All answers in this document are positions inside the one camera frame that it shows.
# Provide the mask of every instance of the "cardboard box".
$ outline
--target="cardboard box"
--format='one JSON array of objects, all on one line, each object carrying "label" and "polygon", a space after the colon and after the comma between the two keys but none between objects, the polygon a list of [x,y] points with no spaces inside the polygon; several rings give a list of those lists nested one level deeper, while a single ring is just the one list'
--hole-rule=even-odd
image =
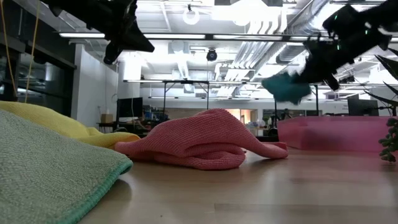
[{"label": "cardboard box", "polygon": [[101,114],[101,123],[112,123],[113,114]]}]

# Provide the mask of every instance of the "rope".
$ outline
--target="rope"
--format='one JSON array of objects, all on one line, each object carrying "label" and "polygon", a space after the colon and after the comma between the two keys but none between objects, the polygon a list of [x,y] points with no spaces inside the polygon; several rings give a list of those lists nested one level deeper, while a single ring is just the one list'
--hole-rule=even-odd
[{"label": "rope", "polygon": [[34,52],[35,52],[35,45],[36,45],[37,26],[39,24],[39,12],[40,12],[40,1],[37,0],[36,24],[35,24],[35,31],[34,31],[34,34],[33,34],[33,45],[32,45],[32,53],[31,53],[32,58],[30,59],[29,73],[27,75],[26,92],[25,92],[25,103],[27,103],[27,92],[29,90],[30,74],[32,73],[33,59],[35,58]]},{"label": "rope", "polygon": [[15,94],[15,97],[17,97],[17,88],[15,87],[14,75],[12,74],[12,68],[11,68],[10,53],[8,51],[6,20],[4,18],[4,9],[3,9],[3,6],[2,6],[2,0],[0,0],[0,8],[1,8],[2,28],[3,28],[3,31],[4,31],[4,40],[6,41],[6,53],[7,53],[8,69],[10,70],[11,82],[12,82],[12,87],[14,89],[14,94]]}]

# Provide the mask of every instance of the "fabric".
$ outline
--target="fabric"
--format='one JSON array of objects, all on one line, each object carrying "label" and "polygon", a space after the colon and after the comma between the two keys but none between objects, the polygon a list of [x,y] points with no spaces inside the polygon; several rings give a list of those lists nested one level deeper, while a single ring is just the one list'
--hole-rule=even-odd
[{"label": "fabric", "polygon": [[298,105],[304,96],[311,94],[308,83],[293,83],[292,77],[287,72],[265,78],[261,84],[274,95],[277,102],[291,102]]},{"label": "fabric", "polygon": [[0,101],[0,109],[54,130],[63,136],[74,138],[93,146],[113,148],[116,142],[137,141],[139,139],[137,135],[130,133],[103,134],[96,128],[87,128],[80,122],[43,106]]},{"label": "fabric", "polygon": [[242,148],[273,159],[288,155],[285,144],[259,142],[239,120],[222,109],[161,123],[143,139],[115,145],[116,151],[131,159],[202,170],[239,167],[245,160]]},{"label": "fabric", "polygon": [[0,110],[0,223],[76,223],[131,166]]}]

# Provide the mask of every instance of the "person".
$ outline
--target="person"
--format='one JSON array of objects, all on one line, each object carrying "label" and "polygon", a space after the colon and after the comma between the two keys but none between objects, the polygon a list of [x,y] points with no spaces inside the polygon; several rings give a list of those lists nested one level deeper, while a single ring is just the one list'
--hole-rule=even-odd
[{"label": "person", "polygon": [[286,109],[284,110],[284,112],[282,113],[281,118],[282,118],[282,120],[292,118],[292,115],[290,115],[289,109],[286,108]]},{"label": "person", "polygon": [[271,115],[271,125],[270,125],[270,128],[274,128],[274,127],[276,127],[276,122],[277,121],[280,121],[280,118],[278,117],[278,115],[277,114],[275,114],[275,113],[273,113],[272,115]]},{"label": "person", "polygon": [[137,120],[134,120],[134,123],[135,123],[136,125],[138,125],[141,129],[149,130],[149,128],[147,128],[147,127],[145,127],[144,125],[142,125],[142,122],[144,122],[144,121],[145,121],[145,111],[142,110],[141,116],[138,117]]}]

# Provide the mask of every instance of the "pink bin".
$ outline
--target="pink bin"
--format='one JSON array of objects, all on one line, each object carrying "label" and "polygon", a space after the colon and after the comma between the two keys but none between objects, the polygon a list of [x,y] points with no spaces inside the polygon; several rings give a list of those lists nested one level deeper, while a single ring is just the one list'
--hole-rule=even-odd
[{"label": "pink bin", "polygon": [[279,141],[302,150],[380,152],[388,134],[378,116],[297,117],[278,122]]}]

